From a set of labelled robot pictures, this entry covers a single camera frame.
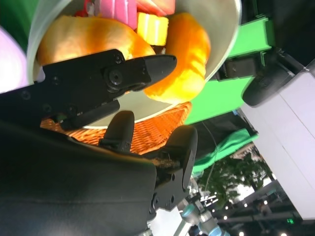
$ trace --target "black cable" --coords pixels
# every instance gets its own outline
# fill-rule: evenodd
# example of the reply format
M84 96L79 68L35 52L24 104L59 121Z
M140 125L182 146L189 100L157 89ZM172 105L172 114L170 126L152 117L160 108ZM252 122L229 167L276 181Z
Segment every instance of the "black cable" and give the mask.
M217 159L217 153L218 153L218 150L217 150L217 143L216 143L216 140L215 140L215 137L212 135L211 131L208 129L208 127L205 125L205 123L202 121L202 124L204 125L204 127L206 128L206 130L209 132L209 134L211 135L212 139L213 139L213 142L215 143L215 146L216 146L216 151L215 151L215 157L214 157L214 163L212 165L212 168L211 168L211 171L208 175L208 178L207 178L207 182L206 182L206 186L205 186L205 190L207 190L207 187L208 187L208 183L209 183L209 180L210 180L210 176L212 174L212 171L213 171L213 168L215 167L215 164L216 164L216 159Z

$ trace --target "wicker basket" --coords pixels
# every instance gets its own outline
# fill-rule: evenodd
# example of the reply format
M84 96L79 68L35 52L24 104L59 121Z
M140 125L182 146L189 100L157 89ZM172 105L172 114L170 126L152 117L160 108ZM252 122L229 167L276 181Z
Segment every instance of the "wicker basket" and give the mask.
M191 109L191 103L186 102L156 117L136 123L131 152L144 154L165 145L173 130L184 124ZM98 140L103 138L106 131L106 129L79 129L65 132L61 129L59 124L55 124L50 119L44 120L41 127L67 134L79 141L94 145L98 144Z

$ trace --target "yellow toy block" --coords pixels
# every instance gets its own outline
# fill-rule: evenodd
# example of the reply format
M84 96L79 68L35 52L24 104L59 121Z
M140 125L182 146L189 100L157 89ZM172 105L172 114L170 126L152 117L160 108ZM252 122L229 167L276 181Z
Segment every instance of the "yellow toy block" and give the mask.
M138 13L137 34L150 45L164 46L166 44L168 19L146 13Z

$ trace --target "screw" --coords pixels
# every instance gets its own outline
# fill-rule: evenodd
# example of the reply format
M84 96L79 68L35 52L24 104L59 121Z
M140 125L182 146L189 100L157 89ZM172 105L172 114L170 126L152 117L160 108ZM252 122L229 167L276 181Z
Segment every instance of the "screw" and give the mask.
M43 111L44 111L44 112L50 113L51 110L52 110L52 108L51 108L51 106L50 106L49 104L45 103L45 104L43 105Z
M123 81L122 75L118 70L109 72L109 80L115 85L120 85Z
M120 55L116 55L116 56L115 56L115 59L116 59L116 63L117 63L117 64L120 64L120 63L122 63L122 61L123 61L123 60L122 60L122 57L121 57Z
M67 108L68 114L74 116L77 114L77 108L73 105L69 105Z
M53 77L53 84L54 85L59 85L60 84L60 79L57 76Z
M24 100L29 100L29 99L31 98L31 94L25 90L25 91L23 91L23 92L21 93L21 97L22 97Z

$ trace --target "tree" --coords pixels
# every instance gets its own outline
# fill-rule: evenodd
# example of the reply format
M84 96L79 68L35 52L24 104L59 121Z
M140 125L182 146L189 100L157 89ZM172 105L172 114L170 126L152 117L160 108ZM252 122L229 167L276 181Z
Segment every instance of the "tree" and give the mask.
M198 184L205 188L212 166L204 170ZM235 190L239 184L251 186L256 191L263 186L265 178L272 176L272 172L264 160L252 160L248 153L243 160L225 157L217 161L207 185L211 193L217 192L219 206L223 206L230 199L239 196Z
M235 188L242 182L232 174L233 162L235 162L235 159L227 157L216 162L207 185L206 190L217 193L219 206L223 206L229 199L239 196ZM211 168L205 169L203 176L198 181L198 184L203 188L206 186Z

